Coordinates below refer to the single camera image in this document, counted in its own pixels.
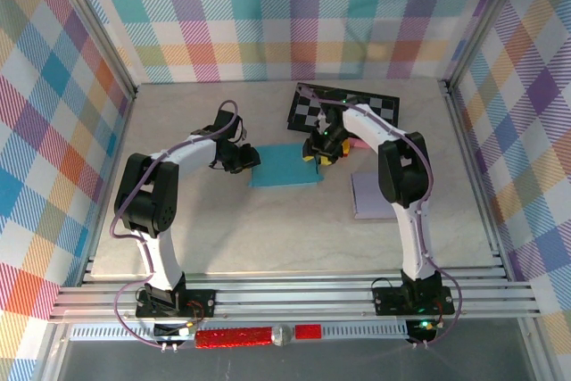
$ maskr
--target black and white checkerboard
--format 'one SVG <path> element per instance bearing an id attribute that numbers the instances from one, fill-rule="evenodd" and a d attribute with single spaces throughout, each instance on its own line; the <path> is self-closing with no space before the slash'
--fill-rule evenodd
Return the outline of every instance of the black and white checkerboard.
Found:
<path id="1" fill-rule="evenodd" d="M 360 91 L 349 91 L 341 88 L 320 87 L 311 84 L 304 85 L 313 89 L 315 95 L 319 98 L 351 100 L 352 98 L 357 97 L 360 103 L 367 103 L 371 106 L 374 113 L 391 125 L 398 127 L 400 102 L 398 97 L 363 93 Z M 321 107 L 318 102 L 306 97 L 301 97 L 299 92 L 295 91 L 292 107 L 290 108 L 289 116 L 287 118 L 287 129 L 310 133 L 318 120 L 320 111 Z"/>

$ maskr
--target blue cloth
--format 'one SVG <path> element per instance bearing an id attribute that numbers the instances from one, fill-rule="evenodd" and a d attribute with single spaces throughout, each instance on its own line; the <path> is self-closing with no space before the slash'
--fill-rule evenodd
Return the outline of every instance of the blue cloth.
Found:
<path id="1" fill-rule="evenodd" d="M 303 160 L 303 144 L 257 146 L 261 164 L 252 169 L 251 187 L 313 185 L 321 180 L 314 161 Z"/>

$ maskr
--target red light strip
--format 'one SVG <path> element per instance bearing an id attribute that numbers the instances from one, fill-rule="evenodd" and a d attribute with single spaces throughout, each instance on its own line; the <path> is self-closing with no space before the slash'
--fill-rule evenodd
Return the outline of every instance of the red light strip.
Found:
<path id="1" fill-rule="evenodd" d="M 232 348 L 271 345 L 271 327 L 199 330 L 194 336 L 196 348 Z"/>
<path id="2" fill-rule="evenodd" d="M 321 325 L 296 325 L 295 339 L 321 339 Z"/>

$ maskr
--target marble surface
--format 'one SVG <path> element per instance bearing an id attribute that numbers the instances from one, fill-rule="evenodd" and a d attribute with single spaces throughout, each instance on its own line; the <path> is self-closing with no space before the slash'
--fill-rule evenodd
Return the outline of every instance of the marble surface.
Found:
<path id="1" fill-rule="evenodd" d="M 484 266 L 492 261 L 484 227 L 459 146 L 437 82 L 413 80 L 318 81 L 321 85 L 401 98 L 400 128 L 419 131 L 434 169 L 430 229 L 442 266 Z M 307 135 L 286 129 L 294 82 L 143 86 L 135 102 L 123 148 L 123 167 L 133 152 L 153 153 L 210 124 L 221 101 L 236 100 L 253 145 L 302 142 Z M 230 175 L 204 167 L 180 183 L 173 241 L 186 272 L 396 269 L 402 264 L 396 220 L 356 220 L 350 175 L 372 171 L 376 156 L 352 149 L 336 165 L 322 168 L 316 186 L 250 188 L 251 173 Z M 114 240 L 108 229 L 112 204 L 92 275 L 143 274 L 137 246 Z"/>

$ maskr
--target colorful plaid pattern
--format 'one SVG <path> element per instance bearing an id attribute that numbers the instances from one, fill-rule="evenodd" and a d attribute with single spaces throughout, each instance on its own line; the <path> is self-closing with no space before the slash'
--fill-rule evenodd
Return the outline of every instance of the colorful plaid pattern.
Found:
<path id="1" fill-rule="evenodd" d="M 508 0 L 463 79 L 464 118 L 516 277 L 571 379 L 571 0 Z"/>
<path id="2" fill-rule="evenodd" d="M 0 0 L 0 379 L 31 377 L 128 98 L 68 0 Z"/>
<path id="3" fill-rule="evenodd" d="M 153 83 L 442 78 L 463 17 L 473 25 L 485 1 L 111 0 L 113 24 L 93 0 L 131 71 L 141 62 Z"/>

